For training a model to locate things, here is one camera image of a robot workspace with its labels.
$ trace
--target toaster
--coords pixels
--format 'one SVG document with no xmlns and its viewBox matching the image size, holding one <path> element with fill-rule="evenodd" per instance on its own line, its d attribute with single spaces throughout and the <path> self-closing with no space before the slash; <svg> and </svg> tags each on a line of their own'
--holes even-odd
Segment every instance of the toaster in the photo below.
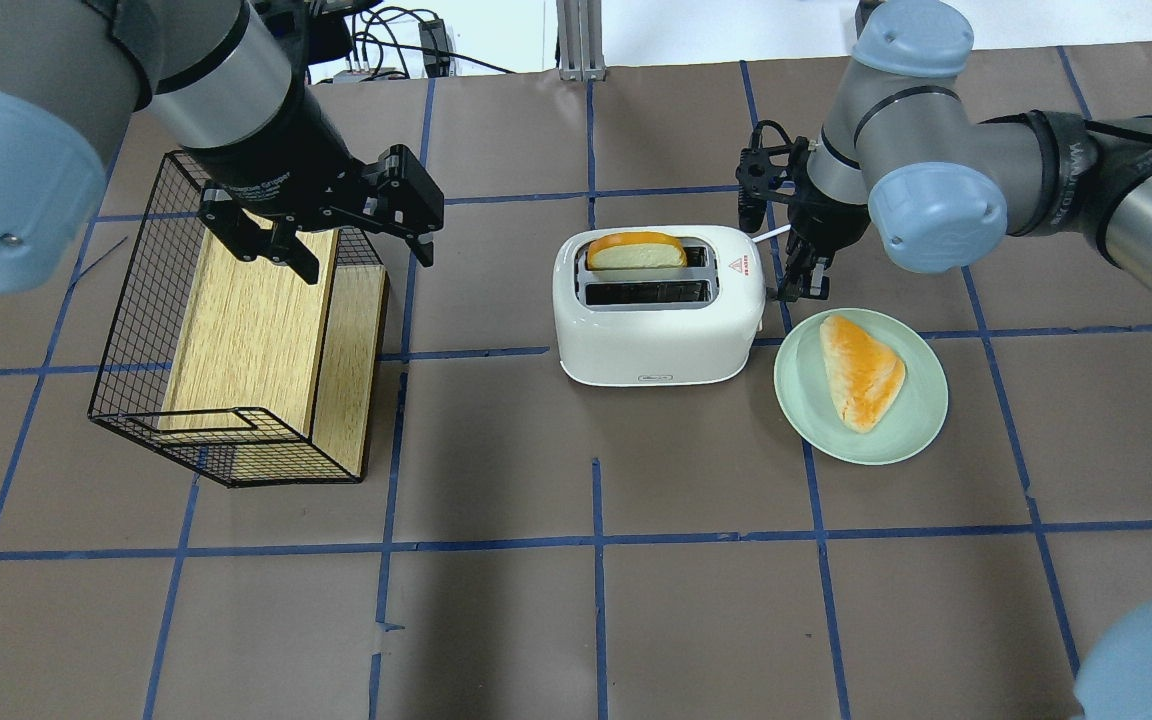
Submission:
<svg viewBox="0 0 1152 720">
<path fill-rule="evenodd" d="M 590 270 L 590 243 L 617 232 L 672 234 L 685 267 Z M 563 372 L 611 387 L 726 381 L 749 361 L 767 298 L 755 243 L 722 225 L 577 234 L 558 251 L 553 293 Z"/>
</svg>

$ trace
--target bread slice on plate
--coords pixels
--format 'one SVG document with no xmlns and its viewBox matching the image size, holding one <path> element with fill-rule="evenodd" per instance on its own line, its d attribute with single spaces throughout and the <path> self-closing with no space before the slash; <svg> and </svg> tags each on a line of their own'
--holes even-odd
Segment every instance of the bread slice on plate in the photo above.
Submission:
<svg viewBox="0 0 1152 720">
<path fill-rule="evenodd" d="M 905 382 L 905 363 L 842 314 L 820 323 L 820 348 L 838 418 L 848 429 L 867 433 L 896 401 Z"/>
<path fill-rule="evenodd" d="M 591 242 L 585 264 L 590 270 L 683 268 L 682 243 L 662 232 L 617 232 Z"/>
</svg>

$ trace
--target robotic arm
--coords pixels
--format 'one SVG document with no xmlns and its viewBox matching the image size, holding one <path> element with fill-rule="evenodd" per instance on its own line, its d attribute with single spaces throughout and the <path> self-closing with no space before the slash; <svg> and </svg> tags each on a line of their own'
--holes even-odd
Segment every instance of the robotic arm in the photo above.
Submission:
<svg viewBox="0 0 1152 720">
<path fill-rule="evenodd" d="M 919 273 L 979 260 L 1005 234 L 1079 229 L 1152 291 L 1152 115 L 1032 109 L 972 124 L 954 92 L 972 41 L 948 5 L 888 0 L 861 32 L 818 141 L 755 128 L 736 172 L 740 223 L 756 232 L 768 200 L 788 205 L 779 300 L 827 297 L 824 272 L 870 220 L 888 258 Z M 765 127 L 783 145 L 764 146 Z"/>
<path fill-rule="evenodd" d="M 313 283 L 319 259 L 296 232 L 355 225 L 433 263 L 438 184 L 407 146 L 370 164 L 349 156 L 302 81 L 311 26 L 355 5 L 0 0 L 0 291 L 51 275 L 145 106 L 214 181 L 198 218 L 236 258 L 264 256 Z"/>
</svg>

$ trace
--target plate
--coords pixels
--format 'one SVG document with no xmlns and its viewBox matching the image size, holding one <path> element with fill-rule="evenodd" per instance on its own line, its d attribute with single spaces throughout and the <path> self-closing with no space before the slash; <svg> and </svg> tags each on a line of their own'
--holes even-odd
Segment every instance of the plate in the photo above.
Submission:
<svg viewBox="0 0 1152 720">
<path fill-rule="evenodd" d="M 842 314 L 858 324 L 905 362 L 905 384 L 890 409 L 867 433 L 848 429 L 829 400 L 829 382 L 820 353 L 820 323 Z M 812 314 L 796 325 L 776 353 L 776 400 L 794 429 L 824 454 L 858 465 L 887 465 L 918 455 L 932 444 L 950 409 L 945 369 L 932 347 L 890 316 L 842 306 Z"/>
</svg>

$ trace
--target wire mesh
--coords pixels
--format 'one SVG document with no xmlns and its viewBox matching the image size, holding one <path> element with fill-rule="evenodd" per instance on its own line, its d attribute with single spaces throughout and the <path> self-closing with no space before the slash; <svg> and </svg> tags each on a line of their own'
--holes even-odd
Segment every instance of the wire mesh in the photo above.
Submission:
<svg viewBox="0 0 1152 720">
<path fill-rule="evenodd" d="M 195 217 L 207 174 L 182 151 L 162 157 L 96 378 L 88 418 L 228 487 L 356 483 L 264 407 L 165 411 L 206 228 Z M 334 264 L 380 265 L 364 232 L 340 229 Z M 173 429 L 180 415 L 206 416 Z M 197 429 L 195 425 L 206 425 Z"/>
</svg>

